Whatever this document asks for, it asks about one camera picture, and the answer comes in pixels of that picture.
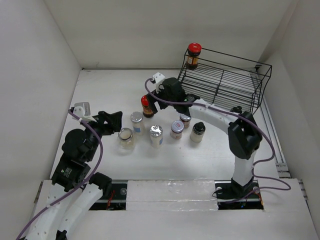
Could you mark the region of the black cap seasoning bottle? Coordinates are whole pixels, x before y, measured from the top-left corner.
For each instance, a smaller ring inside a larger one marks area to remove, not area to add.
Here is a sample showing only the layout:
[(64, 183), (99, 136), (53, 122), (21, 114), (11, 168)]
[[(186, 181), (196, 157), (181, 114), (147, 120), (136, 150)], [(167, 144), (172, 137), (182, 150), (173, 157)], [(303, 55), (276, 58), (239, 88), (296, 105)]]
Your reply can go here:
[(203, 122), (195, 123), (190, 133), (190, 140), (194, 143), (200, 143), (203, 139), (205, 131), (206, 131), (206, 127)]

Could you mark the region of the glass jar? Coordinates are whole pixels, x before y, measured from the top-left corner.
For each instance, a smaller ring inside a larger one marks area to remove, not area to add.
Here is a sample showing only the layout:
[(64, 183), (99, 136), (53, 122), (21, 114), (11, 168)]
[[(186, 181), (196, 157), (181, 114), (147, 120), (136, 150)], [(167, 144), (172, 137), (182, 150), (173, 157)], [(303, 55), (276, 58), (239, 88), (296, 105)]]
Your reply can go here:
[(128, 155), (135, 148), (135, 135), (134, 132), (127, 127), (124, 127), (118, 133), (119, 153)]

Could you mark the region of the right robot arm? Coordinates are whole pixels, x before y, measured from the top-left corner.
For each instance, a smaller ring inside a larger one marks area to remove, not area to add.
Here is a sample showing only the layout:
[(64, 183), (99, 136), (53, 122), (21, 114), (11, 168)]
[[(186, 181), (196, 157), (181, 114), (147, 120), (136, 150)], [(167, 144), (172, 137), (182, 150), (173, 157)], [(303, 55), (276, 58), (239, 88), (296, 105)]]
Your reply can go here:
[(161, 81), (148, 79), (156, 85), (147, 91), (147, 101), (154, 113), (172, 106), (178, 113), (206, 122), (228, 136), (228, 145), (234, 155), (234, 172), (227, 186), (218, 187), (213, 193), (222, 200), (246, 197), (253, 190), (253, 164), (256, 151), (263, 139), (261, 130), (250, 112), (224, 110), (192, 93), (186, 93), (175, 77)]

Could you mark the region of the white lid paste jar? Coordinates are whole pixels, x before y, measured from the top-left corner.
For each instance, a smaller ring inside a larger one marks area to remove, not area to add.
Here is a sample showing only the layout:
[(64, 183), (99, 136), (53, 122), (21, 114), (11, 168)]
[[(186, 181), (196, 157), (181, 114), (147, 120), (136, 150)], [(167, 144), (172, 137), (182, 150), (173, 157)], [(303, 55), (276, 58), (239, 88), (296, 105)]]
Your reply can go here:
[(190, 122), (192, 120), (192, 118), (190, 116), (187, 116), (187, 115), (181, 113), (179, 115), (179, 119), (183, 123), (185, 129), (187, 129), (190, 126)]
[(180, 139), (182, 137), (182, 133), (184, 131), (184, 124), (182, 121), (180, 120), (175, 120), (172, 124), (171, 124), (171, 132), (170, 132), (170, 136), (173, 139)]

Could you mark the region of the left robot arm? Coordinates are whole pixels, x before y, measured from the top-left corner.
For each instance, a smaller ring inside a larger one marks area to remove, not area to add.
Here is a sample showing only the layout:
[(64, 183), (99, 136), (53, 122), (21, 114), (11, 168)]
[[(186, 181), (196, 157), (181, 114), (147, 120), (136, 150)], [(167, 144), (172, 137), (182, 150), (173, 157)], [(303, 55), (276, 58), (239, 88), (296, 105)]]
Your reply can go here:
[(68, 113), (82, 129), (70, 130), (62, 144), (62, 156), (50, 179), (46, 206), (25, 226), (26, 240), (69, 240), (77, 224), (100, 198), (113, 196), (112, 179), (91, 169), (99, 152), (103, 157), (102, 137), (122, 130), (122, 111), (90, 114), (88, 102), (76, 103)]

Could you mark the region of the silver lid spice bottle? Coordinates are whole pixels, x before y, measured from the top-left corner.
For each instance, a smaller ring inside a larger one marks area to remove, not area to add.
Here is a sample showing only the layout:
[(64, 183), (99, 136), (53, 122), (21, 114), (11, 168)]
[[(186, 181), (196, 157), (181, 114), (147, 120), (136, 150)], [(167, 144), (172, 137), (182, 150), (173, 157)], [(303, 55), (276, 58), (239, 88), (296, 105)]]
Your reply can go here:
[(142, 136), (145, 133), (145, 124), (143, 119), (143, 114), (141, 112), (135, 111), (130, 115), (130, 120), (134, 132), (138, 136)]

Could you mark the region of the foil lid spice bottle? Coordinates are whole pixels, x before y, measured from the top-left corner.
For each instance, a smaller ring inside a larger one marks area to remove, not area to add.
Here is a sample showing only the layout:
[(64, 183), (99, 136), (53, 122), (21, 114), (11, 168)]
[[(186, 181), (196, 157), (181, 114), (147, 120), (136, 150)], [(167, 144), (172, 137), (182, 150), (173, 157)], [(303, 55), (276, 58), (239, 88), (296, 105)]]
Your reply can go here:
[(160, 125), (152, 125), (149, 130), (149, 136), (151, 139), (151, 145), (158, 149), (163, 143), (163, 129)]

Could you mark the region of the red lid sauce jar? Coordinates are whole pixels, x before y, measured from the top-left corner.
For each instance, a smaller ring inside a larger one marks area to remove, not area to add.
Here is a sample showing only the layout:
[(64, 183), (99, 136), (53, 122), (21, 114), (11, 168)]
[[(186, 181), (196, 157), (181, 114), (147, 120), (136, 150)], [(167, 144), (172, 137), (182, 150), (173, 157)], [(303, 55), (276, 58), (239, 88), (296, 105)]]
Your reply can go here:
[(152, 111), (152, 109), (150, 108), (148, 99), (146, 95), (143, 95), (141, 97), (141, 105), (142, 105), (142, 114), (146, 117), (146, 118), (152, 118), (154, 116), (154, 112)]
[(195, 70), (198, 66), (198, 57), (202, 51), (202, 46), (199, 43), (193, 42), (187, 48), (186, 67), (189, 70)]

